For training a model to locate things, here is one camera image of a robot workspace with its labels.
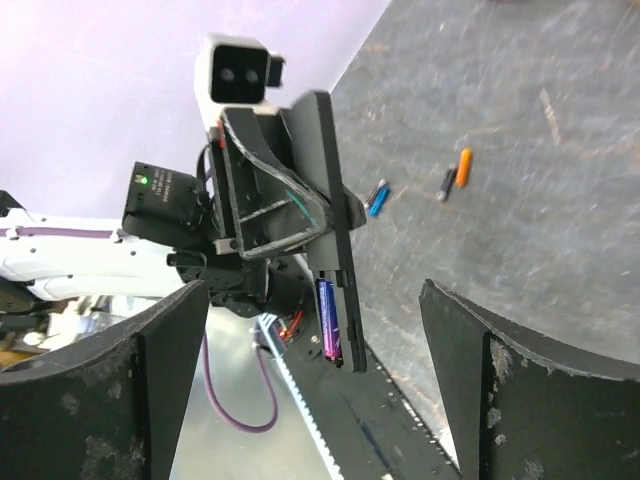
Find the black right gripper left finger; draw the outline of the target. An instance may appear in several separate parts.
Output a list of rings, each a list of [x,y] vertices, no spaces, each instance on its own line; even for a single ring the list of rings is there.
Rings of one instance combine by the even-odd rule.
[[[2,371],[2,478],[169,478],[207,312],[194,281]]]

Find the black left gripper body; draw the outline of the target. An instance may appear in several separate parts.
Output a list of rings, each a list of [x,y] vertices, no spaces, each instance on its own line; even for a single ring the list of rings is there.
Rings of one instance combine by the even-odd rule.
[[[205,213],[199,237],[188,249],[176,248],[167,264],[185,283],[205,282],[211,304],[240,317],[270,313],[288,319],[308,312],[310,284],[291,257],[246,260],[240,256],[220,140],[210,140],[201,151],[196,178],[202,187],[213,188],[201,194]]]

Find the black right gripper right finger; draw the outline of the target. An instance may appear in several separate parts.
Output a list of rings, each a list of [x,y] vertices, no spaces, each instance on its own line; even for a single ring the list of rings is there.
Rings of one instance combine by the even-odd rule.
[[[465,479],[636,479],[639,367],[428,280],[420,308]]]

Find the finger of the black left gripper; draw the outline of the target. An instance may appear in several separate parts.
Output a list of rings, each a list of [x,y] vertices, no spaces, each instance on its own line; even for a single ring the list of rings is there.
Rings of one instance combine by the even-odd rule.
[[[353,231],[365,225],[363,202],[346,186],[343,186],[346,231]]]
[[[292,139],[280,114],[229,107],[221,127],[241,257],[275,257],[329,231],[329,203],[295,171]]]

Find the purple blue battery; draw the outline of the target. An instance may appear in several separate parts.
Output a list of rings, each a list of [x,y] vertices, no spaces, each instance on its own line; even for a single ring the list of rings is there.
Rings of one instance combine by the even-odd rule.
[[[342,361],[342,349],[333,284],[324,279],[316,281],[319,319],[324,357],[334,363]]]

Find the black remote control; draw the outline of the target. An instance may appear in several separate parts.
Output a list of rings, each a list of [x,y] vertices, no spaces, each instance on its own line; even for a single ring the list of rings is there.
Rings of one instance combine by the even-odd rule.
[[[319,236],[306,245],[322,353],[347,371],[363,373],[367,359],[353,262],[351,204],[342,180],[330,94],[311,91],[286,116],[295,170],[320,195]]]

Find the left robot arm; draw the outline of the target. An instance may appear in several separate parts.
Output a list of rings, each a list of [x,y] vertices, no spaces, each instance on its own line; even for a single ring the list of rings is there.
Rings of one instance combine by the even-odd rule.
[[[302,253],[330,281],[338,319],[360,319],[351,232],[361,201],[344,185],[330,98],[257,114],[230,107],[210,130],[195,175],[133,169],[121,220],[27,212],[1,197],[1,309],[33,315],[85,295],[162,297],[204,281],[238,315],[287,315],[310,282],[283,263]]]

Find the blue silver battery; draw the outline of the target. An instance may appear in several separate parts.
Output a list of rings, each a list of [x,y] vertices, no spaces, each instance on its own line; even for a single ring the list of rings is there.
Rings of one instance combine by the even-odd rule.
[[[365,208],[370,217],[377,217],[379,215],[389,194],[389,183],[386,180],[381,179],[365,202]]]

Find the grey battery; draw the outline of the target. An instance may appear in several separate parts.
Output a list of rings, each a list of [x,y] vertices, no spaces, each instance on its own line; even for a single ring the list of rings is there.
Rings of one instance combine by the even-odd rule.
[[[439,190],[438,190],[438,192],[436,194],[436,200],[437,201],[439,201],[441,203],[444,203],[444,202],[447,201],[447,199],[448,199],[448,197],[450,195],[451,189],[453,187],[456,175],[457,175],[457,168],[456,167],[450,167],[450,168],[448,168],[446,170],[444,179],[443,179],[443,181],[441,183],[441,186],[440,186],[440,188],[439,188]]]

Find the orange battery near centre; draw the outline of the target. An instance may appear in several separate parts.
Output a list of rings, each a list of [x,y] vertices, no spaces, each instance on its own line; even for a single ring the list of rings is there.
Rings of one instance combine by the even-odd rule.
[[[469,147],[465,147],[461,150],[456,177],[454,184],[459,188],[464,188],[469,179],[471,166],[473,161],[473,151]]]

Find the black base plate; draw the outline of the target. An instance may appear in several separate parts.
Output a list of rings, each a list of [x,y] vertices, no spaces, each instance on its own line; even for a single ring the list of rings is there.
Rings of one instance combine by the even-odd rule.
[[[370,349],[349,373],[322,356],[313,314],[293,327],[284,359],[344,479],[459,479],[447,455]]]

